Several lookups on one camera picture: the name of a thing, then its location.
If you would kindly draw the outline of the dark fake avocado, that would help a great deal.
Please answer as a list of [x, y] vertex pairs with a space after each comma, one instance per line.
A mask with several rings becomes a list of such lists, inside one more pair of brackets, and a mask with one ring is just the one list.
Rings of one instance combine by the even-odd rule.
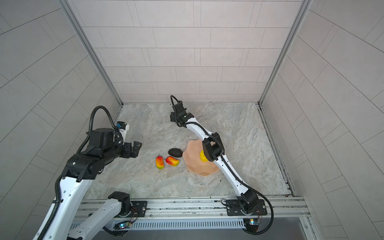
[[183, 156], [183, 151], [177, 148], [172, 148], [168, 151], [168, 154], [174, 158], [181, 158]]

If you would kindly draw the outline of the red yellow fake mango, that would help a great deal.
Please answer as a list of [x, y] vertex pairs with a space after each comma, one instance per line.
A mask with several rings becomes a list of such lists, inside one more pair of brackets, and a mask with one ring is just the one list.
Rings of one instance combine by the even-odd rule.
[[166, 158], [166, 163], [173, 166], [173, 167], [176, 167], [179, 165], [180, 161], [178, 159], [175, 159], [172, 156], [169, 156]]

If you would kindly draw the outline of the yellow fake apple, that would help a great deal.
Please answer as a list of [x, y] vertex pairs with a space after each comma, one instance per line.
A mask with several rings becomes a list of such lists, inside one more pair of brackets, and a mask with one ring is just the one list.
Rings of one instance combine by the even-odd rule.
[[202, 162], [208, 162], [209, 160], [207, 159], [207, 157], [205, 156], [205, 153], [204, 153], [204, 151], [201, 151], [200, 152], [200, 160], [202, 161]]

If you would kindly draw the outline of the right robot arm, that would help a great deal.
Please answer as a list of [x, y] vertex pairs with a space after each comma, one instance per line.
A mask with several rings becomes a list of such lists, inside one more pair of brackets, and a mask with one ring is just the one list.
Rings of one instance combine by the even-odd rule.
[[242, 211], [247, 215], [255, 212], [259, 203], [259, 195], [256, 190], [243, 181], [229, 162], [220, 135], [212, 133], [200, 125], [194, 115], [187, 112], [182, 101], [177, 100], [174, 103], [174, 100], [174, 96], [171, 96], [173, 107], [173, 111], [170, 114], [171, 121], [175, 122], [178, 127], [191, 130], [202, 140], [205, 157], [209, 162], [214, 163], [230, 182], [237, 199], [240, 201]]

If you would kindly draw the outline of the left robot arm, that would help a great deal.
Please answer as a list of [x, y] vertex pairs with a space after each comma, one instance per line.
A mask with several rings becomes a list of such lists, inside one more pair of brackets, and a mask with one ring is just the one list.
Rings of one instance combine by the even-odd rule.
[[118, 122], [115, 129], [89, 132], [90, 144], [73, 155], [55, 182], [55, 198], [36, 235], [35, 240], [91, 240], [114, 217], [135, 214], [130, 195], [113, 192], [106, 202], [78, 227], [71, 230], [82, 199], [105, 166], [116, 158], [135, 158], [142, 143], [126, 143], [129, 126]]

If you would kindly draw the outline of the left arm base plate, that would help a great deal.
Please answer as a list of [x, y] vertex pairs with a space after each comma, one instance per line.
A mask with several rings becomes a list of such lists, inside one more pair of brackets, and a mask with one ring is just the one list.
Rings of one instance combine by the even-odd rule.
[[121, 218], [143, 218], [147, 210], [147, 201], [123, 202], [118, 216]]

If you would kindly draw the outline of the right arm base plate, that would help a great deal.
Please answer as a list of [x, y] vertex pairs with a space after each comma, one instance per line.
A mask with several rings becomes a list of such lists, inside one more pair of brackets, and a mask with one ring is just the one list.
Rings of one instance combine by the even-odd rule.
[[256, 208], [247, 213], [242, 209], [238, 200], [226, 200], [226, 208], [228, 216], [266, 216], [268, 214], [264, 200], [259, 200]]

